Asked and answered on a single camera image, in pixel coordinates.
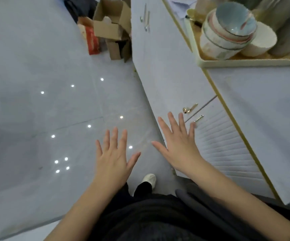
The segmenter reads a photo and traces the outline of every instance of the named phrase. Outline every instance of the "finger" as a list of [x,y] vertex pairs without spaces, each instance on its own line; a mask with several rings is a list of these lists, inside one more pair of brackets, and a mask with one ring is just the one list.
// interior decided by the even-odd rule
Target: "finger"
[[166,122],[163,120],[163,118],[159,117],[158,121],[159,121],[159,126],[161,127],[165,138],[167,138],[168,136],[170,136],[172,134],[171,129],[166,124]]
[[138,158],[140,157],[140,152],[135,153],[131,156],[131,158],[129,159],[129,161],[127,162],[127,170],[131,173],[131,171],[133,170],[133,167],[135,166]]
[[106,151],[109,149],[109,130],[106,130],[104,139],[103,139],[103,151]]
[[96,145],[96,159],[98,159],[103,154],[102,146],[100,145],[99,140],[96,140],[95,145]]
[[127,130],[124,129],[122,132],[122,137],[119,140],[118,149],[122,154],[126,155],[126,145],[127,145]]
[[182,134],[187,135],[183,113],[180,113],[178,115],[178,123],[180,125],[180,130],[181,130]]
[[195,122],[191,122],[188,136],[190,139],[195,140]]
[[109,148],[117,149],[117,138],[118,138],[118,128],[115,127],[112,132],[112,137],[110,138]]
[[163,157],[168,157],[168,150],[161,143],[157,141],[152,141],[152,145],[162,154]]
[[167,115],[168,115],[169,123],[171,124],[171,129],[172,129],[173,134],[180,133],[181,132],[180,127],[178,126],[173,114],[169,112]]

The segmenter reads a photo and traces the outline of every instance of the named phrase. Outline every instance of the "ceramic bowl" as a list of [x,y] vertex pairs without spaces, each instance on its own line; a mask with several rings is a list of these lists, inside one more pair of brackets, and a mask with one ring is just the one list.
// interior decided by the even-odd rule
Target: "ceramic bowl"
[[205,55],[214,58],[216,60],[227,60],[242,50],[242,49],[229,50],[214,44],[207,38],[203,29],[201,37],[199,39],[199,46]]
[[204,29],[205,35],[211,40],[213,43],[217,44],[218,46],[226,49],[243,49],[245,48],[253,38],[253,34],[249,36],[249,38],[245,41],[232,41],[228,40],[225,37],[222,36],[222,34],[218,33],[213,23],[211,22],[211,16],[213,15],[213,12],[209,13],[206,17],[206,20],[203,23],[202,28]]
[[261,22],[257,22],[257,26],[254,40],[241,51],[244,56],[259,56],[266,53],[277,42],[276,33],[271,27]]
[[236,2],[221,3],[212,15],[212,23],[222,36],[234,41],[247,40],[257,28],[251,11]]

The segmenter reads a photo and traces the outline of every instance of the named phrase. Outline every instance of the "tiled floor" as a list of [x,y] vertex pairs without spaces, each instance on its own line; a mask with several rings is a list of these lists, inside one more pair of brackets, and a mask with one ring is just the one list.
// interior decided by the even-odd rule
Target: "tiled floor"
[[161,140],[130,60],[89,56],[61,0],[0,0],[0,238],[64,215],[93,179],[94,142],[128,130],[128,180],[180,183],[151,146]]

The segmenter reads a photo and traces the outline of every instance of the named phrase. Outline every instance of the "white sneaker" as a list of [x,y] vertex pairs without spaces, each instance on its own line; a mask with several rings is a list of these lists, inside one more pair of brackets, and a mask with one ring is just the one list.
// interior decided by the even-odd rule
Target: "white sneaker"
[[152,173],[147,174],[144,178],[142,182],[149,182],[152,185],[152,190],[155,188],[155,184],[156,184],[156,176]]

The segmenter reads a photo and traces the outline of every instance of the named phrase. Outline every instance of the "white tray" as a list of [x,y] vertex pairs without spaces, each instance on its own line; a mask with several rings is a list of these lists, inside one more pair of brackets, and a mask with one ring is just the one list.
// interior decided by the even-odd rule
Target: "white tray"
[[[193,17],[192,9],[187,10],[187,14],[191,18]],[[212,60],[206,57],[199,48],[199,37],[201,33],[201,28],[194,25],[188,19],[184,19],[187,34],[190,40],[192,52],[195,55],[197,65],[201,68],[204,67],[249,67],[249,66],[287,66],[290,65],[290,54],[281,58],[272,57],[270,54],[266,53],[255,58],[248,58],[241,54],[237,54],[228,60],[218,61]]]

